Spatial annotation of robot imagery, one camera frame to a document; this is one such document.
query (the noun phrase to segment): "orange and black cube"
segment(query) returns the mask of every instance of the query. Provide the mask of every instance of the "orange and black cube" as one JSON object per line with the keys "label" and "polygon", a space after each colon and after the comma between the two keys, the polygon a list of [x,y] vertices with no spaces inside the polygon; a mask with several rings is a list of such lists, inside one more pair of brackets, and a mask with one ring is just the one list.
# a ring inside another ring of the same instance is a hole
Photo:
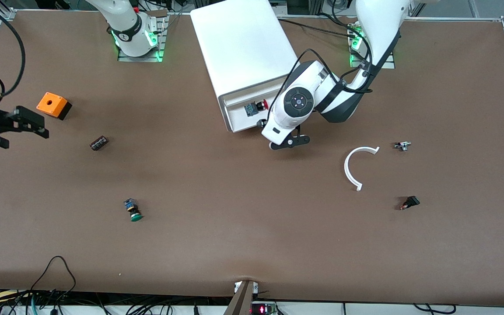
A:
{"label": "orange and black cube", "polygon": [[46,92],[36,109],[48,116],[64,120],[71,109],[71,103],[62,96]]}

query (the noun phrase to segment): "white box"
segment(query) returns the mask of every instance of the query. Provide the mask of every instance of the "white box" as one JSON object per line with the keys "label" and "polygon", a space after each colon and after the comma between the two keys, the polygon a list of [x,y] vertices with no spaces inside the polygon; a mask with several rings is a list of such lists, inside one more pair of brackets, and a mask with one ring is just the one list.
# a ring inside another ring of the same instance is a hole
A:
{"label": "white box", "polygon": [[297,60],[272,6],[268,0],[226,0],[190,16],[227,129],[256,126],[267,110],[248,117],[244,106],[264,98],[271,105]]}

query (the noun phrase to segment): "brown tabletop surface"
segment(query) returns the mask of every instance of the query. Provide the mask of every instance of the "brown tabletop surface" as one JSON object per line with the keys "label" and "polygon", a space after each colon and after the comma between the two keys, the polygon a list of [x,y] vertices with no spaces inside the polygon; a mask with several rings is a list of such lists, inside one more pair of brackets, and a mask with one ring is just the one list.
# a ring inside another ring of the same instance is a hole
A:
{"label": "brown tabletop surface", "polygon": [[[162,63],[117,62],[97,12],[20,11],[12,24],[26,70],[0,107],[34,110],[47,91],[73,107],[46,118],[47,140],[4,135],[0,287],[30,287],[63,255],[79,291],[228,296],[246,278],[277,299],[504,305],[500,23],[405,22],[396,69],[352,118],[313,114],[311,143],[280,151],[257,129],[226,130],[189,16],[168,31]],[[348,70],[343,37],[283,28],[297,54],[314,48]],[[19,64],[2,26],[8,86]],[[110,144],[94,152],[101,135]],[[381,149],[352,157],[357,192],[343,163],[359,146]],[[411,195],[421,204],[399,211]],[[56,263],[37,288],[70,285]]]}

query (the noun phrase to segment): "brown table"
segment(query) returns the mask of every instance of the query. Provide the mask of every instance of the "brown table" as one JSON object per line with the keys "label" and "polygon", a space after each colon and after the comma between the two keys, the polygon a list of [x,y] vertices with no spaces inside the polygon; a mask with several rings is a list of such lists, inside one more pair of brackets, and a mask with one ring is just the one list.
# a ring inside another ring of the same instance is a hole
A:
{"label": "brown table", "polygon": [[[154,64],[116,62],[95,12],[22,11],[13,24],[26,71],[0,106],[34,109],[50,91],[73,109],[46,119],[50,139],[6,134],[0,287],[30,287],[63,255],[80,291],[231,295],[248,278],[278,299],[504,305],[501,24],[406,22],[397,69],[354,116],[314,114],[311,143],[280,151],[257,129],[226,131],[188,16]],[[283,28],[298,54],[314,48],[347,70],[344,38]],[[8,84],[19,61],[2,28]],[[100,135],[110,144],[93,152]],[[392,148],[406,140],[408,152]],[[350,162],[360,192],[343,173],[358,146],[381,147]],[[410,195],[421,205],[398,211]],[[130,197],[138,223],[123,208]],[[38,287],[69,286],[56,264]]]}

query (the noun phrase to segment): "white curved handle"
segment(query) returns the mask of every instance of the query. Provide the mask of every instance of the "white curved handle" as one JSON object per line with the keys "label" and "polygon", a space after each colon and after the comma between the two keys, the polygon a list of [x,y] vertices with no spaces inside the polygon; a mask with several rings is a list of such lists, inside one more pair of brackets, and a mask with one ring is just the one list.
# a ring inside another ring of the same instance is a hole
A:
{"label": "white curved handle", "polygon": [[378,152],[378,150],[380,149],[380,147],[376,147],[376,149],[372,149],[372,147],[368,147],[368,146],[362,146],[362,147],[358,147],[356,149],[354,149],[353,151],[351,151],[348,155],[347,155],[347,158],[346,158],[346,162],[343,164],[343,169],[346,171],[346,176],[347,176],[347,179],[350,180],[350,182],[352,184],[354,184],[355,186],[357,186],[357,191],[360,191],[360,189],[363,187],[363,184],[361,184],[360,182],[358,182],[356,179],[354,179],[354,177],[351,175],[351,172],[350,172],[350,166],[349,166],[349,163],[350,163],[350,158],[351,156],[355,153],[355,152],[359,152],[359,151],[364,151],[364,152],[369,152],[369,153],[372,153],[372,154],[376,154],[376,152]]}

